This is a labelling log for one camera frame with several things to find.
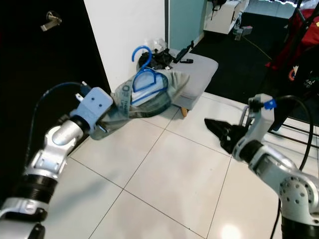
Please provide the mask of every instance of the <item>door lock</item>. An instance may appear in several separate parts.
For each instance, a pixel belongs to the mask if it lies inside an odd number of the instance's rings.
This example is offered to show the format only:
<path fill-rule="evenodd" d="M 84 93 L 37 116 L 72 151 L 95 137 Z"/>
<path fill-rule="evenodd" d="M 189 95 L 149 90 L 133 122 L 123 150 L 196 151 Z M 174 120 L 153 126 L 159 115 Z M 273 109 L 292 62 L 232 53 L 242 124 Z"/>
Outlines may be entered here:
<path fill-rule="evenodd" d="M 48 11 L 46 14 L 46 19 L 49 22 L 41 26 L 42 31 L 47 31 L 55 26 L 60 25 L 62 22 L 62 19 L 60 18 L 59 14 L 57 14 L 55 11 Z"/>

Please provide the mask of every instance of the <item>black door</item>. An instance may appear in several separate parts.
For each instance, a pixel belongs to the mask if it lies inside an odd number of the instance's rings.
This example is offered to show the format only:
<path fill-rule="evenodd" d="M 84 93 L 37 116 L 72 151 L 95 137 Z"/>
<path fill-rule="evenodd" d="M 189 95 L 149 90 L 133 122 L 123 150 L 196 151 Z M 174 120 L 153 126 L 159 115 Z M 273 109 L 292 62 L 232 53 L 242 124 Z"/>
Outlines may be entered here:
<path fill-rule="evenodd" d="M 54 11 L 62 22 L 40 26 Z M 42 94 L 59 83 L 85 81 L 110 92 L 82 0 L 10 0 L 0 3 L 0 201 L 23 171 L 32 111 Z M 45 132 L 76 108 L 76 86 L 57 89 L 39 106 L 31 155 Z"/>

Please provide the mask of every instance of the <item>white tile floor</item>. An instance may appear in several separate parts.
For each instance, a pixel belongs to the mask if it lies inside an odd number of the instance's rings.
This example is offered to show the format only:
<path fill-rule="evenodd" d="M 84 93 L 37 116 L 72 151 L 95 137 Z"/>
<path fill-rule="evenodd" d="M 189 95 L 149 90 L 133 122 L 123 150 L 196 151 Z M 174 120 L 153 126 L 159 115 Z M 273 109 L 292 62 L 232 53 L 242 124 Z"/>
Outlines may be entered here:
<path fill-rule="evenodd" d="M 53 196 L 46 238 L 268 239 L 275 193 L 231 159 L 204 124 L 205 117 L 238 123 L 243 107 L 204 93 L 185 119 L 172 106 L 104 140 L 88 139 L 70 156 Z M 307 140 L 295 130 L 281 132 Z M 304 145 L 273 135 L 265 141 L 301 162 Z M 318 177 L 318 169 L 312 149 L 305 171 Z"/>

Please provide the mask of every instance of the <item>wooden stool leg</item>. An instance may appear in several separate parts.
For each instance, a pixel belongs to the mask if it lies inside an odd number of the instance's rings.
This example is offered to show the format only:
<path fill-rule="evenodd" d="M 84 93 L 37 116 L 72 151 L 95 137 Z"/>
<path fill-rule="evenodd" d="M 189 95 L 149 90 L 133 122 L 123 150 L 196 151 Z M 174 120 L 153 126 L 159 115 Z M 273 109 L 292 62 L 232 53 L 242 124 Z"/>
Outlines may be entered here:
<path fill-rule="evenodd" d="M 184 108 L 184 107 L 182 107 L 182 108 L 180 108 L 180 110 L 181 110 L 181 114 L 182 114 L 184 117 L 186 117 L 186 116 L 187 116 L 187 109 Z"/>

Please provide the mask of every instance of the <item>black floor mat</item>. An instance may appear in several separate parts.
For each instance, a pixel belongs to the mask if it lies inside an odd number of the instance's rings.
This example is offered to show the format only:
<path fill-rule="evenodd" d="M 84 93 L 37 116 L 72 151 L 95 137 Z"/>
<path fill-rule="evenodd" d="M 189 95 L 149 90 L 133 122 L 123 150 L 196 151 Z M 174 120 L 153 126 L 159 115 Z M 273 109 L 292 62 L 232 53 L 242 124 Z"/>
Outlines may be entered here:
<path fill-rule="evenodd" d="M 253 13 L 242 15 L 243 26 L 253 26 L 246 38 L 256 44 L 270 57 L 282 49 L 287 34 L 284 28 L 288 19 L 264 16 Z M 270 59 L 259 49 L 242 38 L 234 40 L 234 35 L 206 32 L 205 37 L 192 50 L 192 53 L 209 57 L 218 62 L 218 70 L 206 88 L 206 92 L 228 99 L 247 103 L 248 98 L 260 93 Z M 307 102 L 312 109 L 314 120 L 319 124 L 317 99 Z M 301 109 L 297 108 L 292 117 L 308 121 Z"/>

